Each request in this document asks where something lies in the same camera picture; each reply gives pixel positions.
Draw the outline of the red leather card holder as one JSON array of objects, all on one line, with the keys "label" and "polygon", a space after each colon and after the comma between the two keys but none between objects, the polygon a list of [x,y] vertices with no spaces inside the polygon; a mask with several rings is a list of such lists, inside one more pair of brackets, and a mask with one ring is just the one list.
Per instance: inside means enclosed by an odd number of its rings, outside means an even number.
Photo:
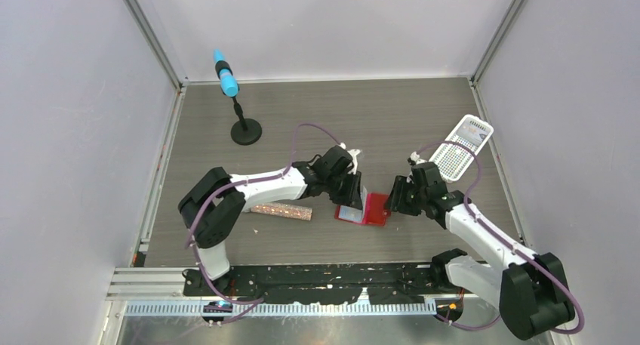
[{"label": "red leather card holder", "polygon": [[368,193],[363,226],[385,226],[390,212],[385,209],[388,195],[382,193]]}]

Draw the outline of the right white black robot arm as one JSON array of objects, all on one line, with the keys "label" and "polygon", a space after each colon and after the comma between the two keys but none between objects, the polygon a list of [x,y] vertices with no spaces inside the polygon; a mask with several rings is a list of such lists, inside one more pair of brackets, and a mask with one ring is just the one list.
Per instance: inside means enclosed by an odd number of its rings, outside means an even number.
[{"label": "right white black robot arm", "polygon": [[426,215],[468,244],[482,261],[454,249],[432,259],[431,283],[440,292],[463,288],[498,310],[520,340],[554,331],[577,316],[562,262],[510,238],[459,190],[450,191],[437,165],[421,162],[395,177],[384,208]]}]

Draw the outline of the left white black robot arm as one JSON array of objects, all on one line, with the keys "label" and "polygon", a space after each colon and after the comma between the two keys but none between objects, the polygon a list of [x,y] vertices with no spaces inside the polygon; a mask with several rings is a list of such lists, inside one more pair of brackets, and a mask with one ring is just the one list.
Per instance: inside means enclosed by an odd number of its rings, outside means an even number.
[{"label": "left white black robot arm", "polygon": [[225,241],[240,214],[254,206],[328,194],[335,205],[361,210],[360,153],[341,143],[323,155],[292,162],[277,171],[238,175],[212,168],[177,206],[189,231],[186,243],[194,247],[196,262],[204,273],[204,287],[214,295],[230,289]]}]

